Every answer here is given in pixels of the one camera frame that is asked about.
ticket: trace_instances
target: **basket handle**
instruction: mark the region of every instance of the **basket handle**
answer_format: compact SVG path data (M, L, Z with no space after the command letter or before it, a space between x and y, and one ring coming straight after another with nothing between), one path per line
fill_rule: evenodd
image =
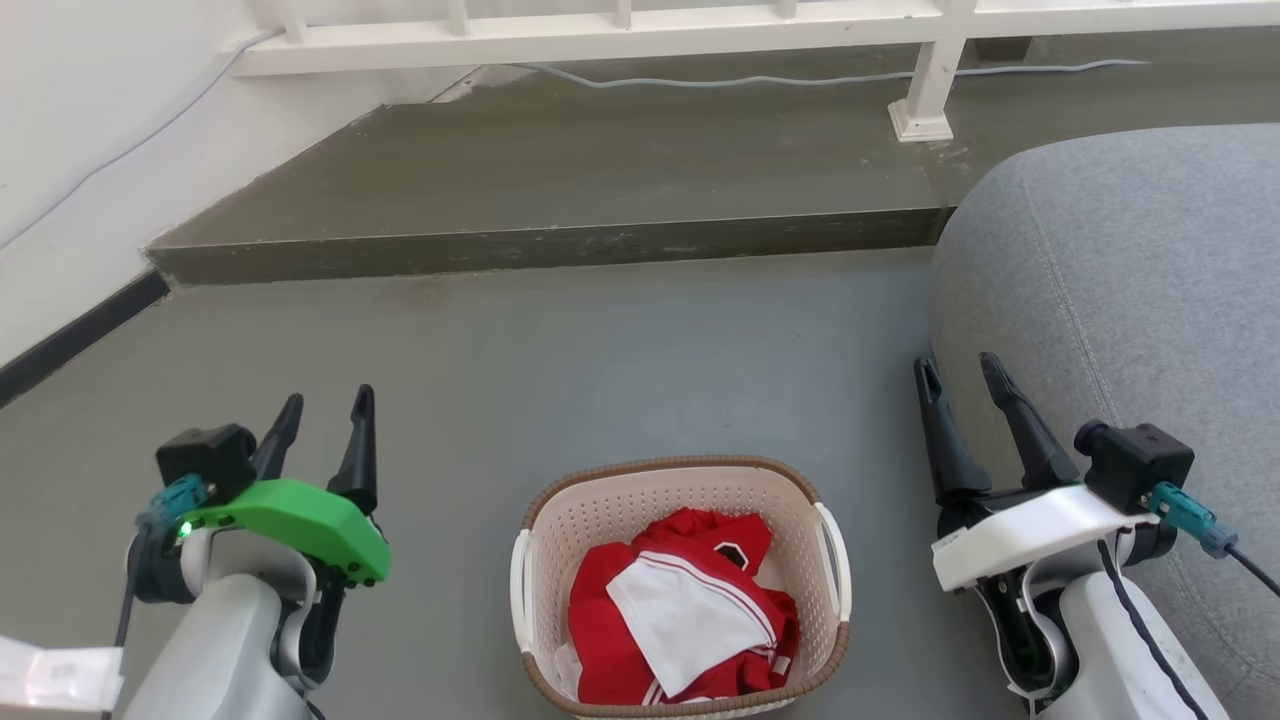
M831 510L820 502L813 503L818 516L822 518L822 532L827 534L827 542L836 556L829 559L831 566L836 569L836 588L840 596L840 621L847 623L854 610L852 580L849 577L849 551L845 548L845 536L840 533L840 525L832 518Z
M529 652L529 616L525 611L525 553L529 548L529 529L520 530L516 546L511 548L511 626L516 632L520 652Z

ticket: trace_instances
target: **gray fabric cushion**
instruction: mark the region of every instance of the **gray fabric cushion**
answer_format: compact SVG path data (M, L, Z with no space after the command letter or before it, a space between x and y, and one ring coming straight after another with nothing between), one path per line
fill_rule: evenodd
M1064 445L1091 418L1151 421L1190 445L1188 492L1280 574L1280 126L1023 152L956 210L933 268L933 350L997 486L1021 471L983 350ZM1231 717L1280 717L1280 600L1187 537L1129 575Z

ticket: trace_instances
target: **laundry basket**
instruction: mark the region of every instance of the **laundry basket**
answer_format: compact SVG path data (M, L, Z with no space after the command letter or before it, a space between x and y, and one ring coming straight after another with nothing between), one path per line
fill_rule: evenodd
M588 705L557 688L553 656L568 641L568 592L586 551L630 542L681 507L759 512L773 532L769 562L796 602L800 650L786 687L686 705ZM534 500L511 553L511 621L534 685L579 717L741 717L787 705L829 678L849 643L851 609L845 541L818 492L764 457L641 460L586 470Z

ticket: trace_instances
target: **red garment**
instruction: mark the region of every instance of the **red garment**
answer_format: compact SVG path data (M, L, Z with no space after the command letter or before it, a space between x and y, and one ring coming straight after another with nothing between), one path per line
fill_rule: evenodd
M568 606L577 698L655 705L782 687L800 624L791 597L751 579L771 541L759 515L686 507L630 546L588 551Z

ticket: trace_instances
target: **green plastic part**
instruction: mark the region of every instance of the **green plastic part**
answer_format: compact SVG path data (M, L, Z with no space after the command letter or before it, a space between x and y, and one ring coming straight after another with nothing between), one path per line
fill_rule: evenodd
M259 480L227 505L198 507L179 521L211 529L244 528L340 568L347 580L383 582L392 548L353 502L302 480Z

